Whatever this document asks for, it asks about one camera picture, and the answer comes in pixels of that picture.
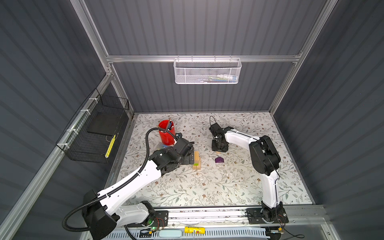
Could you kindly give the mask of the wood block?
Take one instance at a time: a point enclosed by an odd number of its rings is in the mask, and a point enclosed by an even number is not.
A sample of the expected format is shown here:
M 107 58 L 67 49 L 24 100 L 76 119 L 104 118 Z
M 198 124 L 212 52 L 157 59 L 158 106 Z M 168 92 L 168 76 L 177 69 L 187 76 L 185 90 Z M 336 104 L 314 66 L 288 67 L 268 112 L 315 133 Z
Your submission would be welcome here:
M 200 170 L 201 169 L 201 164 L 197 167 L 193 165 L 193 170 Z
M 200 155 L 198 151 L 194 151 L 194 164 L 200 163 Z

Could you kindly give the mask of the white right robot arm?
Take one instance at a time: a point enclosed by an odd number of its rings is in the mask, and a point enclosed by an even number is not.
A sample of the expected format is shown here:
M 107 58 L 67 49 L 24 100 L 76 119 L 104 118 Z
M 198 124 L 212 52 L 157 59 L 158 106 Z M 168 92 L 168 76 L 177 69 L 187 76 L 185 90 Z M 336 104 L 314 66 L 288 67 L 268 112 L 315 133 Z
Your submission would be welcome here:
M 254 169 L 260 174 L 262 183 L 261 212 L 259 216 L 267 224 L 284 225 L 289 222 L 280 200 L 278 191 L 278 173 L 281 157 L 269 136 L 251 136 L 232 127 L 222 128 L 214 123 L 209 128 L 213 140 L 212 150 L 225 153 L 229 144 L 235 144 L 249 151 Z

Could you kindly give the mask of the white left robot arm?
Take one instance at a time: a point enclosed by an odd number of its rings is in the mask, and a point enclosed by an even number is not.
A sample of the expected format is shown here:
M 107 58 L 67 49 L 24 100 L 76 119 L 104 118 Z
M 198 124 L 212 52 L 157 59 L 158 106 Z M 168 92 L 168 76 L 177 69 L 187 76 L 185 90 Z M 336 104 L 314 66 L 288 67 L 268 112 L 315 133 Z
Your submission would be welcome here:
M 115 228 L 139 224 L 151 225 L 156 211 L 147 201 L 142 201 L 128 211 L 122 205 L 146 185 L 160 179 L 194 158 L 194 144 L 166 131 L 174 139 L 174 145 L 150 152 L 149 135 L 146 132 L 146 155 L 142 165 L 114 185 L 96 193 L 91 190 L 84 195 L 83 204 L 65 215 L 62 227 L 69 232 L 90 232 L 94 240 L 108 236 Z

